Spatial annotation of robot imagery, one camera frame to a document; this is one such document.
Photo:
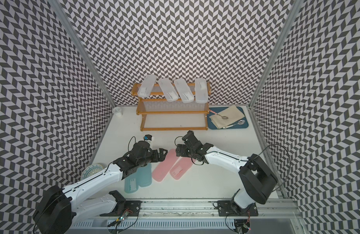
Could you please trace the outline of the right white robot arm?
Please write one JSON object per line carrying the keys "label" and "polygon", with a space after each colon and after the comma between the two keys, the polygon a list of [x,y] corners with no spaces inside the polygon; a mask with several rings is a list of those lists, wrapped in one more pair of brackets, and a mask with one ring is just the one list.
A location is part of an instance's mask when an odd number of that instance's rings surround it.
{"label": "right white robot arm", "polygon": [[183,144],[176,145],[176,156],[191,158],[202,163],[220,166],[238,174],[243,188],[231,198],[231,210],[236,215],[243,215],[255,203],[264,205],[275,186],[278,178],[265,161],[257,154],[250,157],[239,156],[221,150],[210,143],[201,143],[193,131],[182,137]]}

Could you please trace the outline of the clear pencil case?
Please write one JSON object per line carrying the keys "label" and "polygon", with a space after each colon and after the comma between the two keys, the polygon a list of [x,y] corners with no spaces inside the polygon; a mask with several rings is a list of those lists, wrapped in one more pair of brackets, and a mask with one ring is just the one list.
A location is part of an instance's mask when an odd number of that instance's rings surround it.
{"label": "clear pencil case", "polygon": [[157,81],[157,78],[158,77],[155,75],[147,75],[144,81],[141,83],[141,86],[137,92],[138,97],[140,98],[149,97]]}
{"label": "clear pencil case", "polygon": [[208,86],[206,79],[198,78],[195,80],[196,103],[205,104],[208,102]]}
{"label": "clear pencil case", "polygon": [[195,97],[184,79],[174,80],[174,85],[183,103],[194,101]]}
{"label": "clear pencil case", "polygon": [[179,95],[173,86],[173,83],[167,79],[162,78],[158,80],[158,84],[168,102],[174,102],[179,99]]}

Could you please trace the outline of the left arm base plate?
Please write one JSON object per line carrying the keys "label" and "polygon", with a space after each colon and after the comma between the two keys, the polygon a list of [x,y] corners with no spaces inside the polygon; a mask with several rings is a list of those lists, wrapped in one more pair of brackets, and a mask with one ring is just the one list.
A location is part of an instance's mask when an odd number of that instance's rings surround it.
{"label": "left arm base plate", "polygon": [[125,202],[119,202],[112,212],[101,214],[100,216],[118,217],[123,215],[125,211],[129,212],[129,217],[138,216],[141,210],[142,201],[140,200],[127,200]]}

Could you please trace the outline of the pink pencil case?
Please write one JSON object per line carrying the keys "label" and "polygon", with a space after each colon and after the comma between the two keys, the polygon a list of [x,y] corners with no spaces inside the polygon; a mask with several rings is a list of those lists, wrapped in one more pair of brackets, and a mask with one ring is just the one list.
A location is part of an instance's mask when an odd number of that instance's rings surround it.
{"label": "pink pencil case", "polygon": [[192,166],[191,158],[181,158],[170,170],[170,175],[175,180],[179,180]]}
{"label": "pink pencil case", "polygon": [[162,182],[178,160],[179,158],[176,156],[174,156],[173,158],[166,158],[154,169],[154,171],[152,172],[152,178],[156,182]]}

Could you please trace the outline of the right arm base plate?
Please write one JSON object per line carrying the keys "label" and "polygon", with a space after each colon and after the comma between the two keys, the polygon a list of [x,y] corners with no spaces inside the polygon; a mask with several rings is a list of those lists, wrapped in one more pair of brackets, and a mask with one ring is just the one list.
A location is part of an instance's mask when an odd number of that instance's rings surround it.
{"label": "right arm base plate", "polygon": [[255,203],[248,205],[247,208],[240,208],[236,203],[230,200],[218,200],[216,206],[219,216],[258,216],[258,209]]}

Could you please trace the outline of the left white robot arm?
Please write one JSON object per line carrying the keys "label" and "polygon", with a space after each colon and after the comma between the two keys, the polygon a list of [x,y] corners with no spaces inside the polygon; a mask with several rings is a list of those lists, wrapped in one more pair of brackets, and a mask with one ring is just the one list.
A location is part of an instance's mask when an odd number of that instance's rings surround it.
{"label": "left white robot arm", "polygon": [[123,213],[125,198],[118,191],[91,199],[104,188],[124,180],[149,163],[162,162],[168,151],[153,150],[148,141],[138,141],[132,150],[111,162],[107,168],[77,183],[63,188],[52,186],[37,204],[33,220],[42,234],[64,234],[74,224],[86,219]]}

